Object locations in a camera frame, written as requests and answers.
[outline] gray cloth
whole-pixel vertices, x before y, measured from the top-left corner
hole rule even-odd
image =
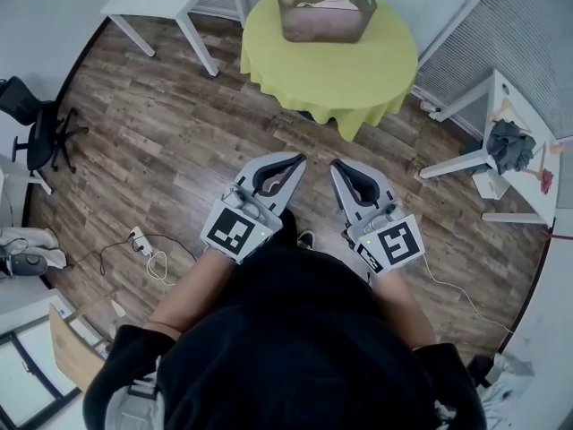
[[[487,152],[492,155],[498,165],[498,172],[526,168],[534,156],[535,139],[521,133],[521,129],[513,121],[501,119],[496,123],[487,141]]]

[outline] sneaker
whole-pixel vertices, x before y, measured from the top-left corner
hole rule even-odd
[[[299,235],[296,244],[306,250],[312,250],[314,248],[314,233],[310,229],[306,229]]]

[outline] round table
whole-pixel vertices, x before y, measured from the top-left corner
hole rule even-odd
[[[400,110],[418,67],[410,29],[377,4],[358,43],[292,43],[283,38],[277,0],[261,0],[244,27],[241,73],[284,108],[308,111],[319,124],[335,118],[351,142],[362,123],[378,125]]]

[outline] basket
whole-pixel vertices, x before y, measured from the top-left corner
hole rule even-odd
[[[377,9],[376,0],[347,0],[358,9],[315,7],[326,0],[278,0],[285,39],[355,43]]]

